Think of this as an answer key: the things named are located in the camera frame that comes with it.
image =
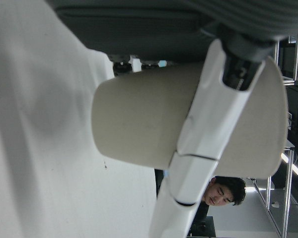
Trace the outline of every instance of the fluorescent light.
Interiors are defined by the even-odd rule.
[[[281,157],[286,163],[288,163],[289,159],[284,153],[281,154]],[[298,167],[296,165],[292,164],[292,170],[296,175],[298,175]]]
[[[282,159],[283,159],[286,163],[288,163],[288,161],[289,161],[288,157],[287,157],[284,153],[282,153]]]
[[[292,166],[292,169],[296,175],[298,175],[298,167],[296,165]]]
[[[266,190],[266,189],[259,187],[258,190],[263,191],[263,190]],[[255,192],[255,191],[256,191],[256,188],[254,188],[253,186],[245,188],[245,192]]]

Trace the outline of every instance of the white surface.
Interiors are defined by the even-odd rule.
[[[112,77],[42,0],[0,0],[0,238],[147,237],[153,169],[96,150],[96,86]]]
[[[179,156],[174,152],[169,173],[168,188],[174,199],[181,203],[200,203],[204,190],[210,182],[216,160],[196,156]]]
[[[169,175],[162,181],[150,226],[150,238],[186,237],[202,193],[217,161],[173,155]],[[180,203],[193,204],[183,206]]]
[[[170,179],[166,177],[161,184],[158,201],[150,227],[150,238],[186,237],[199,203],[192,206],[180,205],[170,193]]]
[[[198,155],[220,160],[265,63],[245,91],[223,83],[226,54],[220,40],[210,45],[189,115],[177,143],[180,155]]]

